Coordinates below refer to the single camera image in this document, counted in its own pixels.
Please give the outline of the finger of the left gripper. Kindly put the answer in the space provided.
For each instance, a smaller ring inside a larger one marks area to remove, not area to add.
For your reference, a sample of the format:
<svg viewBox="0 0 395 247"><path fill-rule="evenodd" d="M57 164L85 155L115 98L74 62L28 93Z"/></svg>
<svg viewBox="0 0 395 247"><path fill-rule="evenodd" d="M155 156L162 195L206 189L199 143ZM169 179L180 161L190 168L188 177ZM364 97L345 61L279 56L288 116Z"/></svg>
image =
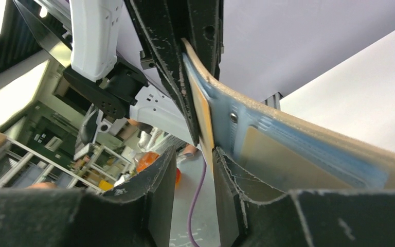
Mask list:
<svg viewBox="0 0 395 247"><path fill-rule="evenodd" d="M191 86L183 63L176 31L175 1L125 1L143 49L154 60L161 83L185 118L190 144L199 143L199 123L192 102Z"/></svg>
<svg viewBox="0 0 395 247"><path fill-rule="evenodd" d="M187 0L189 38L205 68L220 77L223 53L223 0Z"/></svg>

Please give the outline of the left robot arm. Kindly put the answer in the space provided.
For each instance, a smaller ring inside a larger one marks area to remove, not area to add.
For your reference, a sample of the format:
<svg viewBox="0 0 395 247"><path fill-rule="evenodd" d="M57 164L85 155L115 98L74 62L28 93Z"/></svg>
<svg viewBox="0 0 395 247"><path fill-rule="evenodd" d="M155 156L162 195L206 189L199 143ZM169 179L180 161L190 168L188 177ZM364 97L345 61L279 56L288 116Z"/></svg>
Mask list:
<svg viewBox="0 0 395 247"><path fill-rule="evenodd" d="M204 146L199 80L218 79L223 1L70 1L65 78L98 110Z"/></svg>

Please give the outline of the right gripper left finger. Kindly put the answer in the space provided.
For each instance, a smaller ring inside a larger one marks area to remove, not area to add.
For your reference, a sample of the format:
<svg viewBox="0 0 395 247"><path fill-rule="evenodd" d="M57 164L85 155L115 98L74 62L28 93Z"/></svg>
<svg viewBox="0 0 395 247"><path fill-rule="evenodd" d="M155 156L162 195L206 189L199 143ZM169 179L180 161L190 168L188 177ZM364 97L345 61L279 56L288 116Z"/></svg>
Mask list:
<svg viewBox="0 0 395 247"><path fill-rule="evenodd" d="M176 150L96 195L84 189L0 189L0 246L168 246Z"/></svg>

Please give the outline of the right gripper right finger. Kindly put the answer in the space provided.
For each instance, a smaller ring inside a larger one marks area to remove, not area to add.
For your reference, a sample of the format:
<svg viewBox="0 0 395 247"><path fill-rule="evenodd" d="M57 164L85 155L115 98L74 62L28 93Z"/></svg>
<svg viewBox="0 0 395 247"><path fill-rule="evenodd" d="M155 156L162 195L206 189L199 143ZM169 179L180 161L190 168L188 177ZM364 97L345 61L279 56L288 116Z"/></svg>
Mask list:
<svg viewBox="0 0 395 247"><path fill-rule="evenodd" d="M395 191L281 192L212 156L221 246L395 246Z"/></svg>

